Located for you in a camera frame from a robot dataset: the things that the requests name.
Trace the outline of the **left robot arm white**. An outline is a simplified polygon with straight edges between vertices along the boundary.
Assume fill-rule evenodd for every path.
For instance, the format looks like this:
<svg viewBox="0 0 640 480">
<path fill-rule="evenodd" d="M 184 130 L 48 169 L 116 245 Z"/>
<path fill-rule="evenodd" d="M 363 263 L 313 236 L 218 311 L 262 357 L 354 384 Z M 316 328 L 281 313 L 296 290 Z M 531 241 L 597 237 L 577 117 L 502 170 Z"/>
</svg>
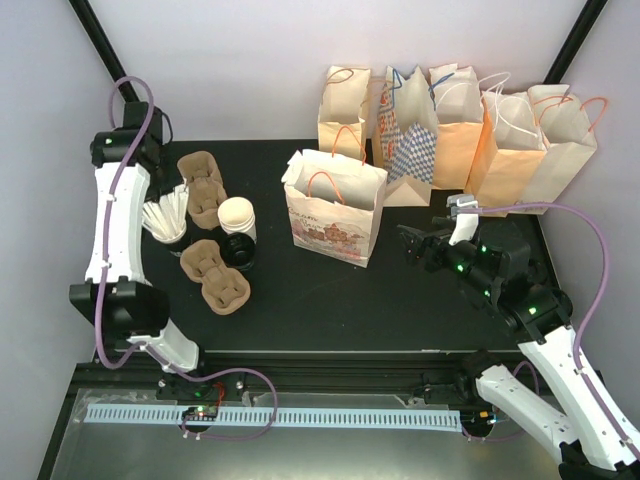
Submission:
<svg viewBox="0 0 640 480">
<path fill-rule="evenodd" d="M 97 189 L 95 235 L 82 283 L 69 288 L 71 304 L 93 325 L 104 366 L 121 367 L 136 351 L 166 372 L 182 372 L 179 386 L 193 399 L 214 388 L 213 372 L 198 364 L 200 349 L 170 318 L 167 294 L 146 278 L 141 254 L 147 205 L 165 206 L 184 187 L 167 180 L 163 113 L 148 102 L 125 105 L 121 126 L 90 144 Z"/>
</svg>

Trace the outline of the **Cream Bear paper bag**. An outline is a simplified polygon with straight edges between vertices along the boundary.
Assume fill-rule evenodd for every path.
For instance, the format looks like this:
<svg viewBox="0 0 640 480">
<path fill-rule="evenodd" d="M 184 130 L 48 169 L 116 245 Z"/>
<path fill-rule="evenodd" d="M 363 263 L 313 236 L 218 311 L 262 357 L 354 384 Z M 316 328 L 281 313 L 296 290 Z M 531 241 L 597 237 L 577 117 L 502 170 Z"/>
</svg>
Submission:
<svg viewBox="0 0 640 480">
<path fill-rule="evenodd" d="M 387 171 L 360 159 L 303 149 L 281 178 L 294 245 L 352 265 L 368 266 L 381 224 Z"/>
</svg>

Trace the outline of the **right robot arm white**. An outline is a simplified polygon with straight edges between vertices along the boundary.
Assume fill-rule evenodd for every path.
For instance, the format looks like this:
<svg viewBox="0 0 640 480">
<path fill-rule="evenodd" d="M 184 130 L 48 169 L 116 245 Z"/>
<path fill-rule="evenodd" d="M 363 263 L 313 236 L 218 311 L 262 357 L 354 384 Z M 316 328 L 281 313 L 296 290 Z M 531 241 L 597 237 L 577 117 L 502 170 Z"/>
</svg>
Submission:
<svg viewBox="0 0 640 480">
<path fill-rule="evenodd" d="M 477 308 L 506 325 L 559 405 L 524 386 L 487 351 L 464 362 L 454 379 L 457 396 L 502 410 L 549 453 L 564 479 L 638 478 L 639 432 L 583 356 L 570 299 L 540 283 L 530 245 L 517 227 L 490 222 L 461 241 L 450 229 L 398 230 L 409 264 L 452 272 Z"/>
</svg>

